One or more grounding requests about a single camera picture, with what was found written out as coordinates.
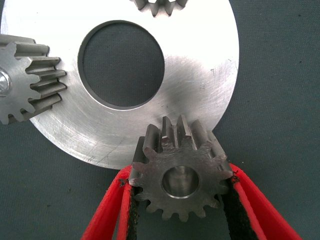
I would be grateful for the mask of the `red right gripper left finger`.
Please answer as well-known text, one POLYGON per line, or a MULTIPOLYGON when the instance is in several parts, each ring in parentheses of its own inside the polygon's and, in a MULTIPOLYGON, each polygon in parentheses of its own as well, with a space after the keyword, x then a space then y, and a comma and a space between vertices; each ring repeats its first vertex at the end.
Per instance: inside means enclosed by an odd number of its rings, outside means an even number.
POLYGON ((129 184, 131 170, 128 165, 115 176, 83 233, 83 240, 111 240, 115 229, 117 240, 137 238, 139 217, 135 189, 129 184))

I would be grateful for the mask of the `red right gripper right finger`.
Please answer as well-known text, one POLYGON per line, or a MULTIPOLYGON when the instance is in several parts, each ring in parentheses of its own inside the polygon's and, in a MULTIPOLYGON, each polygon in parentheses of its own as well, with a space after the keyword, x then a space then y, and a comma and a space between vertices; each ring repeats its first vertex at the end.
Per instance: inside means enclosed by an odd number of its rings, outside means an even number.
POLYGON ((230 164, 233 176, 227 180, 229 192, 222 196, 232 240, 300 240, 246 173, 230 164))

